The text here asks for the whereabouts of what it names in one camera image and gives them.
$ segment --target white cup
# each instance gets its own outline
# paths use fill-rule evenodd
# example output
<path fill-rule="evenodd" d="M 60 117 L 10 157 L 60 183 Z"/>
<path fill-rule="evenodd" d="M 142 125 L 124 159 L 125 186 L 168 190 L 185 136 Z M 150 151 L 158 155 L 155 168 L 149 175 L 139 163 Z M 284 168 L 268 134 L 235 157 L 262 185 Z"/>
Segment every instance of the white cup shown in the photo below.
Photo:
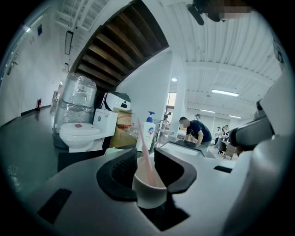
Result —
<path fill-rule="evenodd" d="M 150 157 L 153 177 L 156 182 L 156 186 L 150 186 L 147 184 L 147 173 L 144 166 L 144 157 L 137 159 L 137 171 L 133 176 L 132 189 L 137 194 L 137 205 L 141 208 L 151 209 L 161 206 L 167 198 L 167 188 L 162 182 L 160 176 L 155 169 L 155 161 L 153 157 Z"/>

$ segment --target toilet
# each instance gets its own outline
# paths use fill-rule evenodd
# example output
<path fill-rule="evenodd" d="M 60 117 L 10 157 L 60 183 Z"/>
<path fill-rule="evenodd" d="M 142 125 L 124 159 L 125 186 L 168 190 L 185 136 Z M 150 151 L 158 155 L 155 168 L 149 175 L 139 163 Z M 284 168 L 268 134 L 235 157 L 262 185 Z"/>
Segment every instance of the toilet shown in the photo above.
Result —
<path fill-rule="evenodd" d="M 93 124 L 66 123 L 61 125 L 59 136 L 69 146 L 70 153 L 102 150 L 105 137 L 113 136 L 118 114 L 96 109 Z"/>

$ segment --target navy blue t-shirt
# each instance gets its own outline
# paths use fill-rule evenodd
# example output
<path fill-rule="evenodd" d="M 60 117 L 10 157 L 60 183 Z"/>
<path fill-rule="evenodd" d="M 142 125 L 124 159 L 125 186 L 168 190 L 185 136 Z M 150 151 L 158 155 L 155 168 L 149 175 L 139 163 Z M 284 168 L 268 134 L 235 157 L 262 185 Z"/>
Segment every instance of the navy blue t-shirt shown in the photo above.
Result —
<path fill-rule="evenodd" d="M 198 139 L 198 132 L 200 130 L 202 130 L 204 134 L 202 142 L 210 142 L 212 140 L 211 133 L 201 121 L 192 120 L 189 127 L 186 129 L 186 134 L 191 134 L 195 139 Z"/>

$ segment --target cardboard box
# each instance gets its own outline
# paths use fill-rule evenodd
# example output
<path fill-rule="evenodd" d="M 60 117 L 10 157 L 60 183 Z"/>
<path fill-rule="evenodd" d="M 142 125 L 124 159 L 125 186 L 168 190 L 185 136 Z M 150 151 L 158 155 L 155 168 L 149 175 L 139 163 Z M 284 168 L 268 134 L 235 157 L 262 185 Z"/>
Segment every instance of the cardboard box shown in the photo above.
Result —
<path fill-rule="evenodd" d="M 137 139 L 116 127 L 114 136 L 111 137 L 110 148 L 119 148 L 127 145 L 136 144 Z"/>
<path fill-rule="evenodd" d="M 123 111 L 118 108 L 114 108 L 114 112 L 118 113 L 117 125 L 131 125 L 131 110 Z"/>

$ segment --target black hair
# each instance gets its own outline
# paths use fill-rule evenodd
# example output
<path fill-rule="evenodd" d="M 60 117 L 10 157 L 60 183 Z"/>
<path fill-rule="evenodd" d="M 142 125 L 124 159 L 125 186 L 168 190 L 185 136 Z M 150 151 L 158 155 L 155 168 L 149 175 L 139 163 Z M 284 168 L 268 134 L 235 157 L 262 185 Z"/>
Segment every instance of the black hair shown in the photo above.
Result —
<path fill-rule="evenodd" d="M 182 121 L 182 120 L 188 120 L 186 117 L 180 117 L 179 121 Z"/>

